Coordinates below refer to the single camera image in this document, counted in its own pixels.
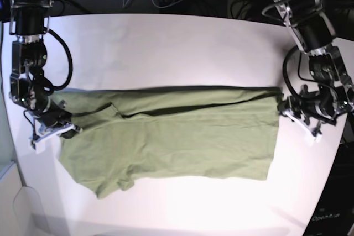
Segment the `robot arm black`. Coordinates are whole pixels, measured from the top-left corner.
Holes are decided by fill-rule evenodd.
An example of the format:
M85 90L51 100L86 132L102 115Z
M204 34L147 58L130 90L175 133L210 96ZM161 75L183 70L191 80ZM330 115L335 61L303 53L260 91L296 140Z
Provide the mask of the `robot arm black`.
M32 117L29 146L38 153L39 143L57 136L72 138L82 131L71 121L72 113L65 109L66 102L56 103L51 99L55 91L70 83L73 72L69 47L49 28L46 13L52 5L53 0L11 0L10 5L9 34L16 37L12 43L10 99L24 108L26 118ZM44 74L48 59L45 34L52 35L62 45L68 59L69 73L60 86L54 86Z
M324 1L274 0L262 10L262 15L269 17L268 11L275 8L277 20L289 29L296 43L283 61L282 75L290 96L279 102L278 113L305 130L311 142L321 139L322 125L336 125L338 117L353 112L353 81L339 48L333 45L337 35ZM304 81L317 84L316 91L303 85L297 92L291 84L288 63L295 53L308 57L311 78Z

